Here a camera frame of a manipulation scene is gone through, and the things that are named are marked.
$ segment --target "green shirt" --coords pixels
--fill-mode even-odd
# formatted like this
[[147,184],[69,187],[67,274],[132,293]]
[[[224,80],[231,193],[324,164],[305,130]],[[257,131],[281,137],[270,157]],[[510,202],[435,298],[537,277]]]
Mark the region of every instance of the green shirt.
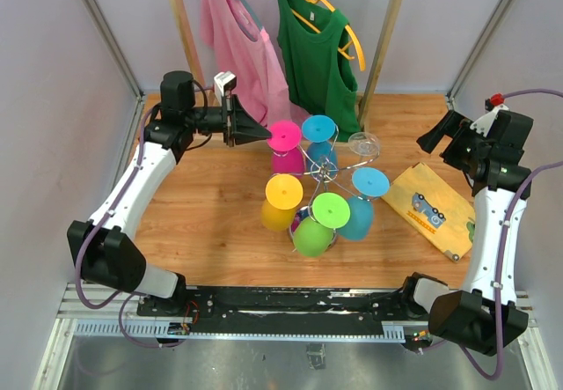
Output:
[[[355,115],[358,84],[350,61],[338,48],[348,40],[348,21],[336,10],[305,0],[278,0],[278,44],[285,63],[289,99],[311,114],[326,114],[338,125],[339,141],[360,131]],[[321,32],[316,33],[291,11],[298,12]]]

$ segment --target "pink shirt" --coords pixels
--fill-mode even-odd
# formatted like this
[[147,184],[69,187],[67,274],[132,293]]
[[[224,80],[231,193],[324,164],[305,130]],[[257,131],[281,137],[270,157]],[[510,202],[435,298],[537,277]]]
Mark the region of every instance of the pink shirt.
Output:
[[[255,40],[245,35],[237,19]],[[288,84],[270,37],[239,0],[201,0],[201,38],[215,50],[219,70],[237,76],[234,93],[254,120],[266,126],[279,120],[301,124],[307,117],[289,103]]]

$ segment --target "wooden rack post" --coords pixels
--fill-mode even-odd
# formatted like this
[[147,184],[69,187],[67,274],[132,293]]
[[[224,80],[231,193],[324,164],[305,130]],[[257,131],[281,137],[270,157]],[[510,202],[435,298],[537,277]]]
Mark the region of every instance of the wooden rack post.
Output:
[[[368,83],[366,84],[366,89],[360,98],[358,121],[360,123],[360,127],[362,128],[364,127],[368,117],[369,101],[376,90],[377,80],[381,74],[381,69],[384,64],[385,56],[387,55],[391,35],[393,34],[393,29],[397,20],[398,10],[402,2],[403,0],[389,0],[387,5],[384,24],[381,33],[379,34],[379,40],[377,41],[376,53],[373,57],[373,62],[369,70]],[[190,22],[187,18],[184,0],[170,0],[170,6],[172,7],[172,12],[174,13],[174,18],[176,19],[176,25],[182,39],[182,46],[184,47],[184,52],[186,53],[187,64],[189,65],[195,80],[205,86],[200,59],[197,55],[197,49],[195,48],[194,37],[192,35]]]

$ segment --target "yellow hanger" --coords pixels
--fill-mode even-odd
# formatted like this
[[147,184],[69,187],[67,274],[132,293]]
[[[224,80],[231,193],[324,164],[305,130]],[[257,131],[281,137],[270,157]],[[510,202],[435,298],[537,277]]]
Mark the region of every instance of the yellow hanger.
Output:
[[[326,0],[309,0],[309,3],[313,3],[316,4],[318,1],[320,1],[322,4],[324,4],[326,6],[326,8],[330,11],[335,11],[336,9]],[[309,20],[307,20],[306,18],[304,18],[303,16],[301,16],[297,11],[291,9],[291,11],[293,12],[293,14],[296,16],[296,18],[298,18],[299,20],[301,20],[303,23],[305,23],[308,27],[310,27],[314,32],[316,33],[320,33],[320,30],[314,26]],[[360,64],[360,70],[364,71],[366,69],[366,61],[363,57],[363,50],[362,50],[362,46],[360,45],[360,41],[358,40],[358,38],[355,36],[354,31],[352,30],[352,28],[350,27],[350,25],[346,25],[346,32],[348,32],[348,35],[350,36],[350,41],[343,47],[343,48],[338,48],[339,53],[342,54],[342,56],[344,56],[346,59],[348,60],[354,60],[355,57],[349,55],[346,51],[347,49],[350,47],[351,44],[354,44],[355,47],[355,52],[356,54],[358,54],[358,63]]]

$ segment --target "white backdrop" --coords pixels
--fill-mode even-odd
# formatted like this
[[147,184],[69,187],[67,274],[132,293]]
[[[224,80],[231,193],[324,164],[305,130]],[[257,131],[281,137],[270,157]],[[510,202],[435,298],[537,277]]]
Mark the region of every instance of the white backdrop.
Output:
[[114,177],[135,98],[81,0],[0,0],[0,387],[28,389],[65,285],[66,231]]
[[[475,118],[497,92],[545,87],[563,91],[563,0],[515,0],[500,28],[456,96],[457,108]],[[522,166],[563,159],[563,99],[532,95],[507,99],[513,111],[534,119]],[[563,335],[563,168],[541,173],[532,183],[518,237],[515,280],[530,294],[539,329],[559,385]]]
[[[276,0],[247,0],[275,44]],[[368,68],[376,50],[388,0],[329,0],[350,20]],[[404,0],[377,90],[446,92],[461,69],[498,0]],[[98,0],[121,49],[145,90],[156,90],[169,70],[187,69],[168,0]],[[213,52],[199,39],[200,0],[185,0],[203,72],[216,73]]]

